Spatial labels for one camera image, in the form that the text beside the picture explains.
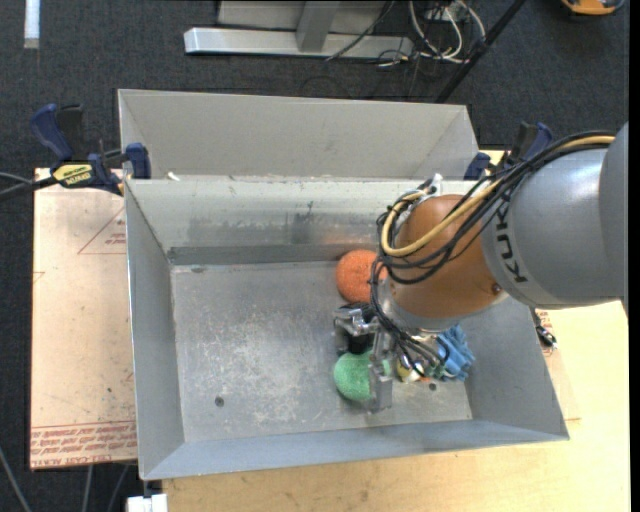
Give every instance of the blue object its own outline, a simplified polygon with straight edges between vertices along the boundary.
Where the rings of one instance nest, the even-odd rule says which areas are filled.
[[[117,195],[120,194],[118,184],[121,183],[120,178],[113,174],[110,170],[105,169],[102,164],[100,155],[96,153],[90,153],[87,157],[88,162],[91,164],[91,168],[95,172],[95,177],[87,185],[91,188],[99,188],[107,192],[112,192]]]
[[[553,140],[553,134],[546,125],[536,123],[536,127],[538,128],[538,133],[526,153],[522,156],[523,160],[529,160],[531,157],[545,149]]]
[[[133,166],[133,177],[137,179],[151,178],[151,163],[146,148],[139,142],[133,142],[125,149],[125,155]]]
[[[471,163],[467,167],[467,172],[464,173],[465,180],[477,180],[482,176],[484,171],[486,170],[489,162],[491,161],[491,157],[486,153],[478,153]]]
[[[439,344],[438,353],[445,359],[444,369],[446,374],[442,380],[456,379],[464,381],[469,373],[469,368],[476,360],[467,345],[466,335],[459,324],[440,333],[437,337]]]
[[[58,126],[56,110],[55,103],[45,105],[31,116],[29,127],[40,143],[51,149],[62,162],[73,157],[73,149]]]

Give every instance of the orange ball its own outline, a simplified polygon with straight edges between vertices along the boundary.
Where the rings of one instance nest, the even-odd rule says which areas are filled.
[[[371,286],[371,265],[376,253],[366,249],[356,249],[346,253],[336,266],[336,284],[340,295],[348,302],[369,302]],[[386,269],[380,279],[387,276]]]

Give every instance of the cable bundle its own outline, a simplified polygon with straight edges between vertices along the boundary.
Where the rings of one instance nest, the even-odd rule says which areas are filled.
[[[410,191],[400,196],[377,219],[378,226],[378,255],[371,266],[371,305],[380,320],[381,326],[391,334],[395,341],[395,351],[401,361],[407,362],[421,377],[426,377],[424,369],[429,366],[438,366],[446,363],[448,351],[444,354],[434,349],[427,343],[421,342],[420,337],[411,331],[398,326],[383,310],[378,298],[378,286],[380,274],[386,269],[389,279],[404,284],[412,285],[429,279],[448,262],[463,254],[473,241],[493,220],[500,207],[508,202],[518,187],[528,176],[549,164],[553,160],[564,155],[587,149],[607,147],[615,134],[605,131],[584,132],[563,138],[526,160],[518,160],[509,164],[508,158],[493,169],[491,174],[483,176],[477,183],[455,204],[446,217],[420,239],[404,246],[396,247],[394,242],[400,225],[403,222],[403,214],[410,215],[410,209],[419,201],[428,196],[430,182],[427,181],[415,191]],[[433,250],[412,261],[409,256],[428,247],[433,239],[454,221],[464,215],[455,234],[438,249]],[[459,242],[478,223],[482,223],[480,229],[472,239],[459,248]],[[395,270],[420,269],[422,272],[415,278],[402,279]]]

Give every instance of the yellow cable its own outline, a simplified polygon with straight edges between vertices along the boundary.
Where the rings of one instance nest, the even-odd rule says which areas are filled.
[[[561,149],[572,148],[574,146],[582,146],[584,144],[611,144],[615,137],[612,135],[592,135],[590,137],[583,137],[582,139],[572,140],[560,146],[556,151]]]
[[[480,201],[482,201],[485,197],[487,197],[491,193],[491,191],[494,188],[496,188],[501,182],[502,182],[501,179],[494,181],[491,185],[483,189],[477,195],[473,196],[471,199],[464,202],[460,206],[460,208],[458,208],[455,212],[449,215],[449,217],[447,217],[442,222],[440,222],[437,226],[434,226],[433,229],[431,229],[427,234],[425,234],[419,240],[416,240],[412,244],[406,245],[404,247],[393,248],[389,246],[389,244],[387,243],[387,240],[389,239],[389,229],[391,229],[391,224],[395,221],[396,217],[398,216],[398,208],[400,204],[396,205],[391,210],[391,212],[389,212],[389,215],[387,216],[387,219],[385,220],[385,223],[382,226],[382,233],[380,236],[382,250],[385,252],[385,254],[388,254],[389,256],[402,257],[402,256],[408,256],[409,254],[417,251],[418,249],[421,249],[422,247],[427,245],[429,242],[431,242],[431,240],[433,240],[436,236],[442,233],[442,231],[444,231],[444,229],[447,226],[449,226],[449,224],[451,224],[453,221],[458,219],[460,216],[464,215],[467,211],[469,211],[471,208],[477,205]],[[423,194],[411,194],[410,196],[407,196],[404,199],[413,200],[413,199],[417,199],[421,195]]]
[[[614,139],[615,137],[610,135],[587,136],[587,137],[583,137],[582,139],[577,139],[571,142],[567,142],[566,144],[563,144],[562,146],[560,146],[557,149],[557,151],[575,147],[575,146],[587,145],[587,144],[611,144],[611,142],[613,142]],[[483,189],[480,193],[478,193],[477,195],[473,196],[471,199],[463,203],[462,206],[460,206],[460,208],[458,208],[455,212],[453,212],[449,217],[445,218],[438,225],[434,226],[427,234],[422,236],[419,240],[416,240],[412,244],[406,245],[405,247],[393,248],[389,246],[387,240],[389,239],[389,230],[391,229],[391,225],[393,224],[393,222],[395,222],[396,218],[398,217],[399,210],[402,206],[401,203],[398,203],[396,206],[394,206],[391,209],[391,211],[389,212],[389,215],[385,220],[384,225],[382,226],[382,233],[380,237],[382,250],[385,252],[385,254],[388,254],[389,256],[401,258],[403,256],[408,256],[409,254],[412,254],[418,249],[421,249],[422,247],[427,245],[429,242],[431,242],[431,240],[433,240],[436,236],[442,233],[442,231],[444,231],[444,229],[447,226],[449,226],[453,221],[458,219],[460,216],[462,216],[471,208],[473,208],[475,205],[477,205],[481,200],[487,197],[491,193],[491,191],[496,186],[498,186],[499,183],[501,183],[501,181],[502,179],[494,181],[491,185]],[[423,195],[424,195],[423,192],[417,192],[415,194],[410,194],[409,196],[403,199],[405,201],[413,201],[414,199],[417,199]]]

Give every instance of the green ball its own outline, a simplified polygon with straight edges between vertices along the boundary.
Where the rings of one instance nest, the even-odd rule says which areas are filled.
[[[342,396],[355,402],[370,400],[369,356],[371,350],[362,354],[347,352],[340,356],[333,368],[333,380]],[[390,373],[388,361],[383,363],[385,373]]]

